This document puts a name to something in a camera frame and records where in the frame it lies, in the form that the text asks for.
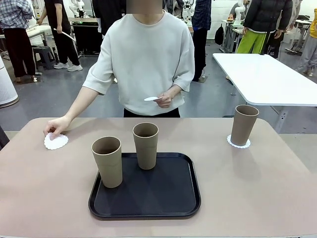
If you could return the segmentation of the person's right hand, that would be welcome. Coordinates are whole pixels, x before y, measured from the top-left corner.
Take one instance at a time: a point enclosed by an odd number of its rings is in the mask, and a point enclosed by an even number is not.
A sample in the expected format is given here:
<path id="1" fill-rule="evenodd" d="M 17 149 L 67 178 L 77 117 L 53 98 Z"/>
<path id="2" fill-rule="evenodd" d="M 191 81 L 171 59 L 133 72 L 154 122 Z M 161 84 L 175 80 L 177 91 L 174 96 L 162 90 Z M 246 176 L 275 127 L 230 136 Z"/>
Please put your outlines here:
<path id="1" fill-rule="evenodd" d="M 52 119 L 47 122 L 43 130 L 43 133 L 44 135 L 50 134 L 51 138 L 55 138 L 59 136 L 65 129 L 67 129 L 70 123 L 71 123 L 71 120 L 66 116 Z"/>

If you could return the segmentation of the person's left hand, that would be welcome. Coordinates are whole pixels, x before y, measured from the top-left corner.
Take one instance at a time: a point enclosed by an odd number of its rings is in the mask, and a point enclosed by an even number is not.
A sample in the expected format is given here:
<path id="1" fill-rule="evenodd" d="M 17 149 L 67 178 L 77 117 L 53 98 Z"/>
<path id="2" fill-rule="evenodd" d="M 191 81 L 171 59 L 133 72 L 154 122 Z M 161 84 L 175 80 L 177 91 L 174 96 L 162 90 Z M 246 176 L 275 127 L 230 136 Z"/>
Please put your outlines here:
<path id="1" fill-rule="evenodd" d="M 170 93 L 165 92 L 154 100 L 160 108 L 169 108 L 172 101 Z"/>

